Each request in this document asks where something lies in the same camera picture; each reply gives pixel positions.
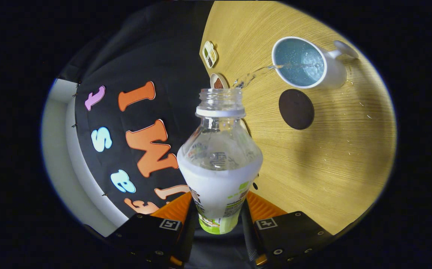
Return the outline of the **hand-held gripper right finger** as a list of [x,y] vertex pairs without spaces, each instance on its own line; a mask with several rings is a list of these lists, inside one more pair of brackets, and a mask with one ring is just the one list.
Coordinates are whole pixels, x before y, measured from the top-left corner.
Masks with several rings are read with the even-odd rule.
[[332,234],[304,212],[288,213],[252,191],[241,220],[249,260],[257,268],[294,268],[332,242]]

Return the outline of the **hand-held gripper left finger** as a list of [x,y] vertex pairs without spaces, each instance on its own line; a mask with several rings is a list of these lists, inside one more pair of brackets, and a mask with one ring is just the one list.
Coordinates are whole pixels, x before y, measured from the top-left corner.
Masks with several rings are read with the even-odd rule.
[[197,209],[187,192],[154,213],[132,216],[107,242],[129,253],[139,269],[183,269],[190,259],[196,225]]

